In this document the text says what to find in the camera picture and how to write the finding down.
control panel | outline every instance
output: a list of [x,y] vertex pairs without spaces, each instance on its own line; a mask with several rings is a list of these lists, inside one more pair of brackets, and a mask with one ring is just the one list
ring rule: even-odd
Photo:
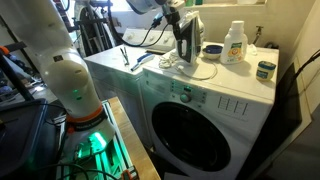
[[183,103],[188,103],[191,100],[204,104],[206,102],[207,93],[190,85],[185,85],[179,81],[171,81],[171,92],[180,95],[180,100]]
[[[148,30],[146,29],[130,29],[127,28],[123,39],[130,44],[140,44],[145,36],[147,35]],[[143,45],[149,45],[155,43],[161,36],[162,31],[160,30],[151,30],[144,41]],[[159,41],[146,49],[166,53],[175,48],[175,38],[171,31],[164,31]]]

white washing machine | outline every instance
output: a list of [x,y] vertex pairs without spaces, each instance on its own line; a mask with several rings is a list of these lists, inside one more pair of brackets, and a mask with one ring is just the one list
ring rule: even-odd
[[[277,72],[271,81],[256,80],[260,60],[277,64],[278,50],[258,48],[233,65],[202,55],[194,67],[146,64],[141,87],[155,152],[192,179],[235,179],[274,103]],[[184,65],[200,79],[215,71],[213,63],[217,74],[208,80],[175,69]]]

detergent bottle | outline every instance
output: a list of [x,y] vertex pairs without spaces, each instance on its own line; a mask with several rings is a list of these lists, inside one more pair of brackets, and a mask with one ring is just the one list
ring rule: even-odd
[[246,56],[248,38],[244,34],[244,21],[232,21],[220,56],[222,64],[242,62]]

front-load washer door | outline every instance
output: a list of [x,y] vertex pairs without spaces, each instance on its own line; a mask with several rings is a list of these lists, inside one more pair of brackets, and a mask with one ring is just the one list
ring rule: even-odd
[[158,104],[152,125],[162,144],[178,159],[202,171],[219,171],[230,161],[230,148],[207,118],[177,103]]

small jar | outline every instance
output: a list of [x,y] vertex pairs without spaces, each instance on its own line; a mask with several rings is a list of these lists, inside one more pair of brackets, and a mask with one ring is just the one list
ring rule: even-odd
[[260,61],[258,64],[256,78],[260,81],[269,81],[273,74],[276,65],[268,61]]

